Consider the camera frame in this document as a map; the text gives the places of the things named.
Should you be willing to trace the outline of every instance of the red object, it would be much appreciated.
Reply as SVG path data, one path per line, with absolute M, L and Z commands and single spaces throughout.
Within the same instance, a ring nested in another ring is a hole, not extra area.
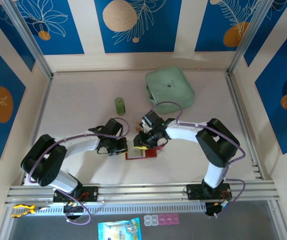
M 125 159 L 126 160 L 134 160 L 134 159 L 150 159 L 150 158 L 156 158 L 157 157 L 157 148 L 151 148 L 144 151 L 145 156 L 142 157 L 135 157 L 135 158 L 128 158 L 128 153 L 125 153 Z

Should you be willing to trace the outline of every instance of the vent grille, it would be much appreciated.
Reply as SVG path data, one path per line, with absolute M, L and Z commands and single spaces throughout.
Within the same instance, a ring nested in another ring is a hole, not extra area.
M 168 213 L 205 213 L 204 202 L 194 203 L 160 203 L 160 204 L 110 204 L 89 205 L 88 210 L 93 215 L 118 215 L 118 214 L 168 214 Z M 26 209 L 18 208 L 13 214 L 22 214 Z M 83 208 L 77 208 L 75 215 L 86 212 Z M 56 216 L 63 214 L 63 206 L 51 206 L 46 209 L 37 210 L 35 214 L 27 216 Z

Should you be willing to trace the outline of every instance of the white panel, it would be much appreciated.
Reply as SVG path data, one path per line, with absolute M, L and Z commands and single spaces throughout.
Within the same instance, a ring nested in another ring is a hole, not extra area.
M 46 55 L 53 72 L 183 69 L 226 69 L 234 51 L 195 52 L 207 0 L 182 0 L 174 53 L 105 54 L 94 0 L 68 0 L 85 54 Z
M 21 174 L 20 163 L 29 149 L 48 80 L 38 65 L 32 72 L 0 30 L 0 55 L 26 87 L 0 160 L 0 216 L 12 184 Z
M 220 119 L 247 150 L 223 72 L 184 71 L 195 90 L 192 107 L 180 118 L 187 122 Z M 117 117 L 114 99 L 123 97 L 125 115 L 131 125 L 127 139 L 133 140 L 135 121 L 141 121 L 152 105 L 146 92 L 147 71 L 108 71 L 55 75 L 40 126 L 39 136 L 57 140 L 79 134 Z M 177 112 L 162 115 L 173 118 Z M 123 154 L 108 157 L 95 151 L 67 158 L 61 170 L 82 183 L 133 184 L 201 181 L 209 161 L 200 146 L 186 140 L 170 140 L 157 158 L 125 160 Z M 254 180 L 251 157 L 234 164 L 227 178 Z
M 235 77 L 238 82 L 253 132 L 259 157 L 274 180 L 287 218 L 287 154 L 282 155 L 273 128 L 269 122 L 255 81 L 287 39 L 287 8 L 275 28 L 248 68 L 239 64 Z

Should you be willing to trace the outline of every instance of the green pouch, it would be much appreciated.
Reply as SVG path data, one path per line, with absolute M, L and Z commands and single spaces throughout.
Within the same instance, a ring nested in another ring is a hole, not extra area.
M 183 108 L 190 107 L 195 99 L 195 92 L 185 74 L 178 66 L 171 66 L 148 73 L 146 76 L 148 97 L 153 105 L 172 101 Z M 159 114 L 168 114 L 180 110 L 172 103 L 160 104 L 155 108 Z

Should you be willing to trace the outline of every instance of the white table surface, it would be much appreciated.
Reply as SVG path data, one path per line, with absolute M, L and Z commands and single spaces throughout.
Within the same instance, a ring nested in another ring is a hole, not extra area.
M 127 139 L 132 141 L 136 134 L 135 122 L 152 107 L 146 92 L 147 73 L 103 71 L 55 75 L 38 137 L 49 134 L 60 140 L 104 125 L 109 118 L 118 117 L 114 99 L 122 97 L 126 111 L 122 117 L 130 123 Z M 195 91 L 195 101 L 184 109 L 180 120 L 200 123 L 218 118 L 248 153 L 224 73 L 197 70 L 185 70 L 184 73 Z M 165 120 L 175 118 L 177 114 L 160 116 Z M 198 144 L 170 140 L 158 151 L 157 158 L 125 160 L 124 154 L 108 157 L 88 151 L 67 158 L 61 170 L 76 176 L 83 184 L 157 184 L 201 181 L 208 164 Z M 233 164 L 228 177 L 255 180 L 249 154 Z

